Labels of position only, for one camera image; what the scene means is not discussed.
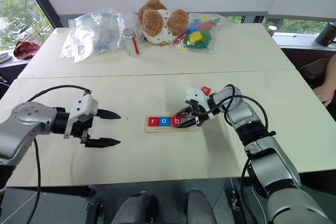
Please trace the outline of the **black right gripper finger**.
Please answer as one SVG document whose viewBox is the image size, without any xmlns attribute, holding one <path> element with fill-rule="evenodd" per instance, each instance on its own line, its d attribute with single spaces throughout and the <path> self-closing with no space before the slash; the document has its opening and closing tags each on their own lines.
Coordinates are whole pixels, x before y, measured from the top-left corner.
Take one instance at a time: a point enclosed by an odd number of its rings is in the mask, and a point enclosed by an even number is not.
<svg viewBox="0 0 336 224">
<path fill-rule="evenodd" d="M 187 127 L 191 127 L 195 124 L 196 124 L 196 119 L 191 118 L 191 119 L 188 119 L 188 120 L 183 120 L 181 123 L 179 123 L 178 128 L 187 128 Z"/>
<path fill-rule="evenodd" d="M 193 116 L 193 109 L 192 107 L 189 105 L 187 107 L 182 108 L 181 110 L 179 110 L 175 116 L 181 116 L 181 117 L 187 117 L 187 116 Z"/>
</svg>

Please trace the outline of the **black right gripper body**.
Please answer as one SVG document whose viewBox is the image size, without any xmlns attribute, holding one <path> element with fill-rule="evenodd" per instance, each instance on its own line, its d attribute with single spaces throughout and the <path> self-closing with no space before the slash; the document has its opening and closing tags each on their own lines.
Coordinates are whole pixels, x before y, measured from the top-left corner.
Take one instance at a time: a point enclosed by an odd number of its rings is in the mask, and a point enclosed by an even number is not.
<svg viewBox="0 0 336 224">
<path fill-rule="evenodd" d="M 201 101 L 191 100 L 191 115 L 194 116 L 196 126 L 201 126 L 204 121 L 209 119 L 209 106 L 207 99 Z"/>
</svg>

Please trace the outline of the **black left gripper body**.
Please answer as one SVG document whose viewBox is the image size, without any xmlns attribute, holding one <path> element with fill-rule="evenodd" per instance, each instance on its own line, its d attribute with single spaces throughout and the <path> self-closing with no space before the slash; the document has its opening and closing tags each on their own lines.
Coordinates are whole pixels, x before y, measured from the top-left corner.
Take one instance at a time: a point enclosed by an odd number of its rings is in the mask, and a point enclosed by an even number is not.
<svg viewBox="0 0 336 224">
<path fill-rule="evenodd" d="M 73 124 L 71 136 L 79 138 L 81 144 L 94 144 L 94 139 L 89 135 L 89 129 L 92 128 L 93 117 L 84 122 L 77 121 Z"/>
</svg>

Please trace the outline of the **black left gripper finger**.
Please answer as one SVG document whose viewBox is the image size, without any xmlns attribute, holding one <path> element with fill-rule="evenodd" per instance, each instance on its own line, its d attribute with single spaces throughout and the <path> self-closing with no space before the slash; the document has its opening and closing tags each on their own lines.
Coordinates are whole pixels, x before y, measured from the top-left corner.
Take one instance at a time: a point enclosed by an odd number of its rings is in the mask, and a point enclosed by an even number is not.
<svg viewBox="0 0 336 224">
<path fill-rule="evenodd" d="M 105 137 L 101 137 L 99 139 L 88 138 L 85 141 L 85 147 L 88 147 L 88 148 L 105 148 L 105 147 L 115 146 L 115 145 L 118 145 L 120 143 L 121 143 L 120 141 L 115 140 L 113 138 L 105 138 Z"/>
<path fill-rule="evenodd" d="M 101 119 L 121 119 L 121 116 L 109 111 L 109 110 L 104 110 L 104 109 L 98 109 L 96 116 L 101 118 Z"/>
</svg>

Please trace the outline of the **person's bare hand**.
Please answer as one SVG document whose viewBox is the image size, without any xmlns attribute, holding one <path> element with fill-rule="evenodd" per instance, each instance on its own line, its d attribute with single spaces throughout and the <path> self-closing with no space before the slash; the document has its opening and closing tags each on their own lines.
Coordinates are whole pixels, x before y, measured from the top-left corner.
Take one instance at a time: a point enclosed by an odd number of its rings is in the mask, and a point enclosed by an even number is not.
<svg viewBox="0 0 336 224">
<path fill-rule="evenodd" d="M 335 80 L 325 79 L 324 83 L 313 89 L 313 92 L 323 104 L 324 107 L 327 107 L 333 100 L 335 93 Z"/>
</svg>

